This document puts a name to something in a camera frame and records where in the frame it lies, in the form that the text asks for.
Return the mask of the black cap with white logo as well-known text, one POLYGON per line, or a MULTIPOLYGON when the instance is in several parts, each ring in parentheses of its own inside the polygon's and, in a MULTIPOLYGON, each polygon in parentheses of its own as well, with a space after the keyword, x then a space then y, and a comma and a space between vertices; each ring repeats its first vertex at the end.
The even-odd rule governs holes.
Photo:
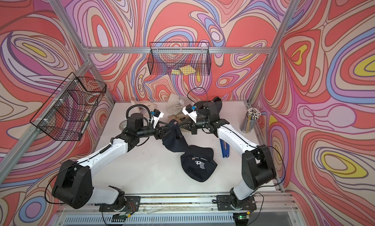
POLYGON ((189 148, 181 130, 177 127, 178 122, 171 120, 166 126, 171 128, 171 131, 166 132, 162 138, 162 143, 165 148, 171 152, 186 152, 189 148))

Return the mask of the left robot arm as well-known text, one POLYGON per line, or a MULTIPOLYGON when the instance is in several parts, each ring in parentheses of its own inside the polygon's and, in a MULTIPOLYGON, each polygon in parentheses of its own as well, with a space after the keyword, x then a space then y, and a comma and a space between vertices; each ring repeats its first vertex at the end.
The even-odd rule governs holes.
POLYGON ((62 163, 52 188, 52 196, 74 209, 84 205, 105 205, 113 211, 122 211, 129 203, 125 192, 115 186, 95 187, 92 178, 116 158, 141 146, 140 139, 162 139, 168 128, 159 126, 163 112, 150 111, 149 118, 141 113, 127 114, 127 125, 122 132, 111 138, 108 145, 77 161, 62 163))

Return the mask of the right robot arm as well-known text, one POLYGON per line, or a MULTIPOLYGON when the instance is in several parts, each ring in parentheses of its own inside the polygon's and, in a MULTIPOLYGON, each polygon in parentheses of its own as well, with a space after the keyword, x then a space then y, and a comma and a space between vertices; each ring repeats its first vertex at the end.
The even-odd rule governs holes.
POLYGON ((198 129, 206 128, 241 155, 242 180, 230 190, 228 195, 217 196, 219 210, 226 210, 224 206, 241 210, 245 207, 245 203, 253 200, 256 190, 276 178, 276 170, 268 146, 250 141, 237 132, 227 120, 220 118, 215 102, 201 101, 193 106, 187 105, 182 109, 182 113, 188 116, 188 119, 179 127, 192 134, 196 134, 198 129))

